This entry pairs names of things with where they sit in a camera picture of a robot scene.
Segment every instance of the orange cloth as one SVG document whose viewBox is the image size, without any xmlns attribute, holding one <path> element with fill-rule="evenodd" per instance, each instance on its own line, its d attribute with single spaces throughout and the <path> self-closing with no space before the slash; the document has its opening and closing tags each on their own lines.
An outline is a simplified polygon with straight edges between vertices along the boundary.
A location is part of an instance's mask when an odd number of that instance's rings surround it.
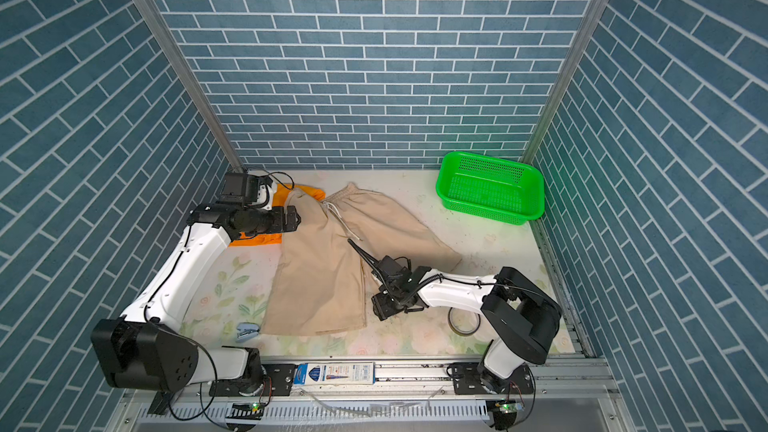
<svg viewBox="0 0 768 432">
<path fill-rule="evenodd" d="M 326 193 L 319 188 L 309 186 L 297 186 L 302 189 L 308 195 L 314 197 L 315 200 L 320 202 L 326 197 Z M 272 206 L 284 206 L 286 199 L 288 198 L 288 192 L 291 189 L 283 187 L 281 184 L 277 185 L 277 192 L 272 197 Z M 230 247 L 244 247 L 250 245 L 269 245 L 269 244 L 281 244 L 283 242 L 283 234 L 265 234 L 257 235 L 253 238 L 245 238 L 245 234 L 240 233 L 240 238 L 232 241 Z"/>
</svg>

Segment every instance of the floral tablecloth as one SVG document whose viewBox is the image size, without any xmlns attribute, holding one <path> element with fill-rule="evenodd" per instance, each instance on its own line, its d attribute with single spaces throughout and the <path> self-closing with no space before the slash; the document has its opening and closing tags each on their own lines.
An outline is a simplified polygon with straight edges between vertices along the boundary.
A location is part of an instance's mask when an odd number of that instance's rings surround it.
<svg viewBox="0 0 768 432">
<path fill-rule="evenodd" d="M 190 303 L 181 333 L 209 346 L 237 345 L 258 348 L 263 356 L 383 356 L 383 355 L 476 355 L 497 337 L 491 325 L 482 319 L 480 329 L 470 337 L 451 331 L 447 308 L 428 308 L 424 312 L 398 314 L 384 322 L 374 315 L 370 297 L 376 291 L 367 279 L 366 328 L 315 337 L 260 335 L 237 343 L 236 326 L 240 322 L 260 324 L 269 298 L 270 287 L 280 259 L 280 245 L 229 247 L 211 267 Z M 544 278 L 531 279 L 547 293 Z M 475 320 L 457 314 L 457 322 Z M 561 321 L 552 342 L 551 354 L 573 352 L 568 332 Z"/>
</svg>

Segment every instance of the brick wall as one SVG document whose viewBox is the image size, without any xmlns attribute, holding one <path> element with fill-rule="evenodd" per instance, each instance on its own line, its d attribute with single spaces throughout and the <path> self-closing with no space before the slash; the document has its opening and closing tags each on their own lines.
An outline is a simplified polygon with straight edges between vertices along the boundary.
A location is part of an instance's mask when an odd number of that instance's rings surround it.
<svg viewBox="0 0 768 432">
<path fill-rule="evenodd" d="M 536 158 L 639 430 L 768 430 L 768 0 L 610 0 Z"/>
<path fill-rule="evenodd" d="M 246 163 L 519 158 L 588 0 L 156 0 Z"/>
<path fill-rule="evenodd" d="M 106 425 L 94 322 L 224 156 L 130 0 L 0 0 L 0 430 Z"/>
</svg>

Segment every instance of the green basket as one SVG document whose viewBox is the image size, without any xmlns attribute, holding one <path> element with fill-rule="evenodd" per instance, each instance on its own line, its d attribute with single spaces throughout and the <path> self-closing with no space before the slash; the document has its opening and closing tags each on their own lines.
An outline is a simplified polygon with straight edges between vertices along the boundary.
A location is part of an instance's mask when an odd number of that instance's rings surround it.
<svg viewBox="0 0 768 432">
<path fill-rule="evenodd" d="M 515 226 L 544 214 L 542 173 L 504 158 L 450 152 L 436 189 L 446 208 Z"/>
</svg>

